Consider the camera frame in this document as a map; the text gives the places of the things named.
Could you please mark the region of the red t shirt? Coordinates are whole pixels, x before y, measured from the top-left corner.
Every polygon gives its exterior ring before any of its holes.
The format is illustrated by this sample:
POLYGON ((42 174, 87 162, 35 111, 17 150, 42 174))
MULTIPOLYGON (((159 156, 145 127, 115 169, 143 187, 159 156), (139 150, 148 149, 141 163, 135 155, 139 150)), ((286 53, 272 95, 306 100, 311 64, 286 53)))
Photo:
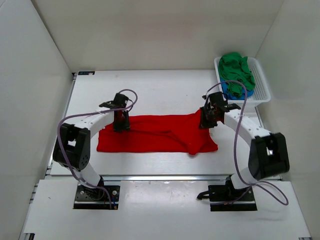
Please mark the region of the red t shirt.
POLYGON ((130 117, 130 130, 115 132, 111 124, 99 131, 101 153, 187 153, 195 156, 218 150, 208 129, 200 129, 201 111, 182 115, 130 117))

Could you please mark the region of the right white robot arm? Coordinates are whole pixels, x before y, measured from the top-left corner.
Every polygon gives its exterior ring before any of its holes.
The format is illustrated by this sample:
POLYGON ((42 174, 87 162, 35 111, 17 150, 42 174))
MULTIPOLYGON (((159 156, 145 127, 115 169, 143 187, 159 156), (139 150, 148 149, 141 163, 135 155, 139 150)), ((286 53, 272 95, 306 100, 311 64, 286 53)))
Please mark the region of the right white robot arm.
POLYGON ((200 129, 212 129, 219 122, 235 131, 233 157, 236 173, 230 176, 230 184, 224 187, 224 195, 236 200, 242 189, 257 184, 260 180, 287 173, 290 170, 289 155, 285 136, 272 133, 258 126, 244 115, 244 108, 228 103, 222 92, 202 97, 204 106, 200 108, 200 129), (237 142, 241 137, 249 146, 247 167, 239 169, 237 142))

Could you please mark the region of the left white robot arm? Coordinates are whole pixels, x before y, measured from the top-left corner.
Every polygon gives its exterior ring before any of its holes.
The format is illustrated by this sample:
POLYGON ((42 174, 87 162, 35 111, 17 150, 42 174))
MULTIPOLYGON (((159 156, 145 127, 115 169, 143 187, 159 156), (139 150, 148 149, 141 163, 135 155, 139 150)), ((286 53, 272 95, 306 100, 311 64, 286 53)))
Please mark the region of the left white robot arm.
POLYGON ((77 181, 87 188, 93 199, 104 195, 103 178, 93 169, 90 161, 91 138, 111 125, 115 132, 130 129, 127 104, 130 99, 118 92, 111 101, 103 102, 92 113, 78 114, 84 119, 75 124, 63 120, 57 127, 58 136, 53 150, 53 160, 70 170, 77 181))

